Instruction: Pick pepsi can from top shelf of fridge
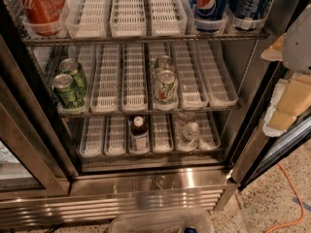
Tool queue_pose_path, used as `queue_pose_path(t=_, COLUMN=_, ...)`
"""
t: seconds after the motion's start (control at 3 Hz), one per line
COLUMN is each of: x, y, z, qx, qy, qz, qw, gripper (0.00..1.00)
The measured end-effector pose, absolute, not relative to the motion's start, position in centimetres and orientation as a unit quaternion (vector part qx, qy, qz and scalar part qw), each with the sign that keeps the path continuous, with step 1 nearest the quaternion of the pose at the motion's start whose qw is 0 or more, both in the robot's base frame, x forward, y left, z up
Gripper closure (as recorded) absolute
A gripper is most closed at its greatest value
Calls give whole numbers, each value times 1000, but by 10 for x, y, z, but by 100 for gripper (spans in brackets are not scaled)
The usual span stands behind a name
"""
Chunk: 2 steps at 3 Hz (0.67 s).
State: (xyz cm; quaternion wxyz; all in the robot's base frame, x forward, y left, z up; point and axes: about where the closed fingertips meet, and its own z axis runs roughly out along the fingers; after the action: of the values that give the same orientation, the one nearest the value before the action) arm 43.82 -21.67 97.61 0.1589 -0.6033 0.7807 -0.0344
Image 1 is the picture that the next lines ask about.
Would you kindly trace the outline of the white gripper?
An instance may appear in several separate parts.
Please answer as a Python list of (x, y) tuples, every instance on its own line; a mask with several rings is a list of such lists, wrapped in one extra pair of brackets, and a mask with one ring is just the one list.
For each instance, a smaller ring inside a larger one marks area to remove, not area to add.
[[(311, 74), (311, 4), (305, 7), (286, 35), (281, 35), (260, 57), (270, 62), (283, 60), (285, 67)], [(310, 106), (310, 75), (298, 74), (289, 80), (280, 79), (265, 114), (263, 133), (269, 137), (282, 135)]]

